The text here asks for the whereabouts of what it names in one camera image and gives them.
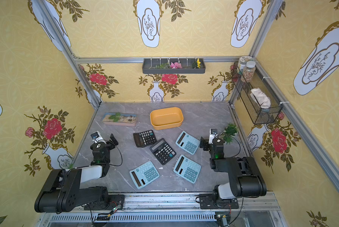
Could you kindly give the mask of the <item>light blue calculator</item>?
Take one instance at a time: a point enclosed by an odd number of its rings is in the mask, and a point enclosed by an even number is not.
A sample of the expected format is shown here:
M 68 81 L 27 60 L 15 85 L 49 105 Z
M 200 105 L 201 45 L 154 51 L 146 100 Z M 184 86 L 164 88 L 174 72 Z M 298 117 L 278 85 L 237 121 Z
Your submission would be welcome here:
M 176 145 L 189 154 L 194 155 L 199 148 L 200 140 L 183 131 L 178 136 Z
M 173 172 L 190 183 L 195 184 L 201 171 L 201 165 L 184 155 L 177 160 Z
M 151 161 L 129 171 L 129 175 L 137 189 L 146 187 L 160 177 L 158 170 Z

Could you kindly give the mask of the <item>small black calculator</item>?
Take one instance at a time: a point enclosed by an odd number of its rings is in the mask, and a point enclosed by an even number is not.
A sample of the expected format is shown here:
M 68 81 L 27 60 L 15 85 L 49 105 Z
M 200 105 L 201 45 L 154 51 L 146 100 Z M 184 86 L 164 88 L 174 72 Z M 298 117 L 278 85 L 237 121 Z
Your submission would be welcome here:
M 133 134 L 135 145 L 138 148 L 144 148 L 157 142 L 153 130 L 143 131 Z

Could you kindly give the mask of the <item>large black calculator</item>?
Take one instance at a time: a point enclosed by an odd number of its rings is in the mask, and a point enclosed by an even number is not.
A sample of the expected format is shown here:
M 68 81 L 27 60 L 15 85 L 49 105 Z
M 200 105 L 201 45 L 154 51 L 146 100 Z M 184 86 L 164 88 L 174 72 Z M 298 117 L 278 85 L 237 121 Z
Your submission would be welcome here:
M 150 151 L 163 166 L 171 161 L 177 154 L 165 139 L 160 139 L 153 144 L 150 147 Z

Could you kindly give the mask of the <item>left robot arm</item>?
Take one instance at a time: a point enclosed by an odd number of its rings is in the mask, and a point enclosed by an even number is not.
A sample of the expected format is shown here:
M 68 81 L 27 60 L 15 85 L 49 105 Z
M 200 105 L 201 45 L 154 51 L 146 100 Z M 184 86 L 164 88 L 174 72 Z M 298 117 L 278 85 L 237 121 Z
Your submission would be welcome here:
M 89 166 L 52 170 L 34 204 L 37 213 L 70 212 L 77 206 L 88 210 L 119 209 L 123 195 L 109 195 L 105 186 L 81 188 L 81 184 L 103 178 L 110 167 L 110 151 L 118 145 L 114 135 L 104 140 L 99 132 L 91 134 L 93 161 Z

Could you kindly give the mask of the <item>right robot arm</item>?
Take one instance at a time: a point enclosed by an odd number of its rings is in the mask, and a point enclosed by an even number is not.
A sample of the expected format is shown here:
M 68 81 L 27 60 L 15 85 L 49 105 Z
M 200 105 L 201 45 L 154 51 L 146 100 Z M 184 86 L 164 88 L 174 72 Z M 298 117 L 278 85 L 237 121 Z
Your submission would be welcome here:
M 215 172 L 227 173 L 229 181 L 216 185 L 212 201 L 233 200 L 239 197 L 257 198 L 267 193 L 266 183 L 253 157 L 225 157 L 224 140 L 214 138 L 212 142 L 201 138 L 200 148 L 210 153 L 210 168 Z

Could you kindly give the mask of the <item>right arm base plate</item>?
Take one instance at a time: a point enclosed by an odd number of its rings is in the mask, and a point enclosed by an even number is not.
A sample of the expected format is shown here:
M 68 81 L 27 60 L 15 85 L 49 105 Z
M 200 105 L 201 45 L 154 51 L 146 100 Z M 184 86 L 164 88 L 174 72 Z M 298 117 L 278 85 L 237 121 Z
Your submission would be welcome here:
M 221 199 L 212 194 L 200 194 L 195 198 L 195 202 L 200 204 L 200 209 L 202 210 L 227 210 L 239 208 L 237 199 Z

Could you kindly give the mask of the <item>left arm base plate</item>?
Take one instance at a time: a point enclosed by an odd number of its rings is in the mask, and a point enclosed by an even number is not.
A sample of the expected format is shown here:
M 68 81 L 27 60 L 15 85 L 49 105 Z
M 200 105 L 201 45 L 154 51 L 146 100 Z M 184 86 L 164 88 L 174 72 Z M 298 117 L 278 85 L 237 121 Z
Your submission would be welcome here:
M 89 211 L 111 211 L 115 207 L 119 206 L 118 210 L 121 210 L 125 201 L 125 195 L 123 194 L 107 194 L 101 199 L 95 202 L 91 202 L 84 206 L 84 210 Z

